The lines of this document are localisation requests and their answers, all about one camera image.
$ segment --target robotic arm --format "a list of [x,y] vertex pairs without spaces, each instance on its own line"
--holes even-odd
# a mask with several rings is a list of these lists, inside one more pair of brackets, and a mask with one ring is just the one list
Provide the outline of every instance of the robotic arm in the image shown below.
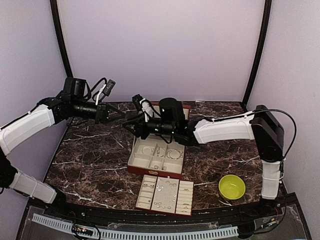
[[[95,102],[87,101],[98,84],[90,90],[86,80],[68,77],[63,90],[56,97],[42,99],[34,109],[0,128],[0,188],[11,188],[48,204],[61,197],[65,198],[64,194],[55,188],[13,167],[7,155],[41,130],[71,117],[94,119],[96,124],[123,118],[124,113],[99,99],[100,94],[103,94],[102,98],[108,96],[115,85],[112,80],[101,80],[105,80],[105,84],[95,94]],[[118,116],[109,117],[111,111],[118,113]]]
[[132,101],[142,113],[129,119],[123,127],[142,139],[155,134],[167,143],[174,138],[184,146],[233,139],[255,140],[263,167],[261,197],[274,200],[278,196],[283,173],[284,129],[270,112],[265,111],[264,105],[231,117],[189,121],[185,120],[182,103],[174,98],[159,102],[160,113],[139,94]]

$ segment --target jewelry tray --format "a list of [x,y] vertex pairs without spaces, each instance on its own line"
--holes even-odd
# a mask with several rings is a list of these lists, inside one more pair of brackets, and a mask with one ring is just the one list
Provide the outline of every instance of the jewelry tray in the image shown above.
[[135,207],[176,215],[192,215],[194,183],[144,175]]
[[[154,108],[159,111],[159,106],[154,105]],[[184,105],[183,112],[185,118],[189,119],[190,107]],[[145,140],[136,140],[127,170],[133,174],[181,179],[184,155],[185,146],[174,140],[167,144],[159,136],[150,134]]]

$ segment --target jewelry box compartment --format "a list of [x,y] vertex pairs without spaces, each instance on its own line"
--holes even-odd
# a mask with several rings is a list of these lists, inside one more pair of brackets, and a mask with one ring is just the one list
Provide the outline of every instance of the jewelry box compartment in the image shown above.
[[135,207],[175,215],[192,215],[194,183],[144,175]]
[[182,177],[185,146],[172,142],[165,143],[160,137],[150,135],[137,139],[127,169],[129,173],[157,175],[160,177]]

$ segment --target bowl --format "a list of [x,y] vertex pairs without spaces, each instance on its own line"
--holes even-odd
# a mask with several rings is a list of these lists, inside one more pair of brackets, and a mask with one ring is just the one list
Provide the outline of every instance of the bowl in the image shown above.
[[244,181],[236,175],[226,175],[219,181],[219,191],[227,200],[237,200],[246,192]]

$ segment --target tabletop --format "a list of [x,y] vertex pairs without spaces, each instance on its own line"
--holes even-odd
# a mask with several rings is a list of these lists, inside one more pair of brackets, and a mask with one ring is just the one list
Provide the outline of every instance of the tabletop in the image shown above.
[[[243,113],[237,102],[183,102],[191,106],[190,120],[229,117]],[[126,113],[137,114],[133,103],[111,103]],[[134,136],[122,128],[125,119],[108,124],[74,118],[48,170],[45,182],[84,206],[134,210],[142,175],[127,171]],[[219,194],[219,180],[228,174],[243,179],[241,199],[226,201]],[[262,162],[254,140],[215,141],[187,146],[182,179],[194,182],[193,210],[257,202],[262,188]]]

